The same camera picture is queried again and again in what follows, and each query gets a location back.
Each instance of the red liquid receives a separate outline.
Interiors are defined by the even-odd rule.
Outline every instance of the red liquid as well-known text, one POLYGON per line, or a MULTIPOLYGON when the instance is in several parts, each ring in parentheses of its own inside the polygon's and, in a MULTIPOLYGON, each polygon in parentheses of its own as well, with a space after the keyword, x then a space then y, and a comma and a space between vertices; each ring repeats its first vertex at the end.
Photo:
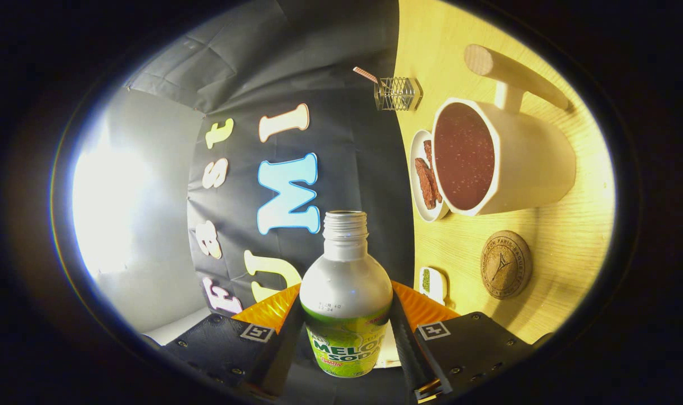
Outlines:
POLYGON ((439 114, 434 165, 449 203, 470 210, 484 199, 494 175, 494 145, 474 108, 453 103, 439 114))

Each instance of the straw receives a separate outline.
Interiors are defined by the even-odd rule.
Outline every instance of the straw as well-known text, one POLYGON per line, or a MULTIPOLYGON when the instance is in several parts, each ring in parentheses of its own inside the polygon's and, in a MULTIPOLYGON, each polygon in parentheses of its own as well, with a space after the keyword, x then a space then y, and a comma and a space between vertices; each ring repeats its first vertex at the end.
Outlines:
POLYGON ((362 75, 363 77, 366 77, 367 79, 371 80, 372 82, 379 83, 377 80, 377 77, 374 76, 373 74, 370 74, 369 72, 365 71, 359 66, 355 66, 353 71, 357 72, 358 74, 362 75))

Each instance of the brown food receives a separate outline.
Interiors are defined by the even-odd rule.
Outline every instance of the brown food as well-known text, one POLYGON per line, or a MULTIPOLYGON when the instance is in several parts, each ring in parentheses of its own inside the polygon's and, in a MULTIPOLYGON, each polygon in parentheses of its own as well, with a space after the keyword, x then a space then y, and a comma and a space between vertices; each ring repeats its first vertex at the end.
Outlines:
POLYGON ((426 161, 429 162, 429 170, 432 172, 432 192, 437 196, 437 202, 442 202, 442 194, 439 193, 439 187, 437 187, 437 174, 434 173, 434 164, 432 161, 432 142, 424 141, 424 153, 426 154, 426 161))
POLYGON ((414 159, 414 167, 416 168, 416 174, 419 176, 419 185, 421 186, 421 194, 424 196, 424 205, 426 205, 426 209, 433 210, 437 206, 437 201, 432 191, 432 184, 429 182, 430 174, 428 172, 431 171, 422 158, 414 159))
POLYGON ((434 166, 447 203, 471 210, 494 175, 494 144, 483 118, 465 103, 444 108, 434 128, 434 166))

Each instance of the small white plate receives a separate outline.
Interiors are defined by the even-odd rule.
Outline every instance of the small white plate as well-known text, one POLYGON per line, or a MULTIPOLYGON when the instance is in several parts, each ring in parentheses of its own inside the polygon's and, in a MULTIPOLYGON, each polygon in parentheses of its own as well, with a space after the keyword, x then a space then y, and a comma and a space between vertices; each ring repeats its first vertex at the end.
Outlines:
POLYGON ((449 293, 447 277, 441 274, 439 270, 432 269, 431 267, 422 267, 419 269, 419 292, 441 305, 446 305, 444 299, 447 297, 447 293, 449 293), (429 290, 424 288, 424 274, 426 272, 429 272, 429 290))
POLYGON ((432 134, 428 130, 416 131, 414 139, 411 141, 411 151, 409 152, 409 178, 411 179, 411 195, 414 196, 414 206, 419 216, 426 222, 433 222, 439 218, 443 218, 449 212, 447 203, 442 199, 442 202, 437 202, 437 206, 433 210, 426 208, 424 204, 424 195, 421 194, 421 186, 419 185, 419 175, 416 174, 416 167, 414 166, 414 159, 422 158, 429 166, 429 160, 426 158, 424 152, 424 141, 431 141, 432 134))

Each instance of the silver bottle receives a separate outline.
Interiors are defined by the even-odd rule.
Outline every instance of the silver bottle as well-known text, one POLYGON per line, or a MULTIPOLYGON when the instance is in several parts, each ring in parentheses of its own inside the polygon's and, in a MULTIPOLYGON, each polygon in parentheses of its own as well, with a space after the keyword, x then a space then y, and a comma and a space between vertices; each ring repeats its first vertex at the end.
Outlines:
POLYGON ((326 213, 323 235, 324 254, 304 274, 299 292, 309 341, 322 370, 358 377, 379 357, 391 282, 367 253, 366 213, 326 213))

